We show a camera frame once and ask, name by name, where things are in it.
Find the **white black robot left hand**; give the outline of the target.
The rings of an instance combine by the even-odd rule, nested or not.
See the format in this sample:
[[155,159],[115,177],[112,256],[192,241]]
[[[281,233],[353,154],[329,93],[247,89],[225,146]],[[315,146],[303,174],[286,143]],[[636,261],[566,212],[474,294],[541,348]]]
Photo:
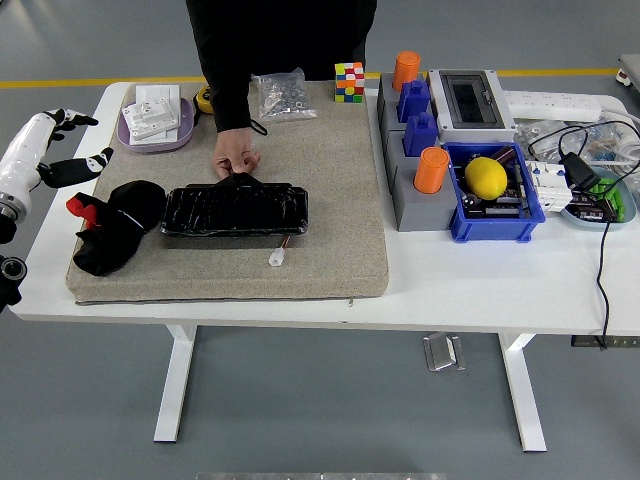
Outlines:
[[51,188],[63,188],[97,178],[114,153],[105,148],[89,157],[72,158],[46,165],[43,159],[51,142],[62,131],[77,126],[96,126],[98,121],[69,109],[49,110],[34,115],[9,144],[1,159],[1,193],[26,204],[30,191],[40,181]]

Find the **person's right hand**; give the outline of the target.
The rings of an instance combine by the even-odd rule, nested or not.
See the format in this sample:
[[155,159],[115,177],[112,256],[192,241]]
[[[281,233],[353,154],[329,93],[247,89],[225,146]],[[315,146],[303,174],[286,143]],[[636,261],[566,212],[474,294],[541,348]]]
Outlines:
[[220,180],[234,173],[252,173],[258,167],[260,159],[261,154],[252,145],[250,128],[218,133],[211,162]]

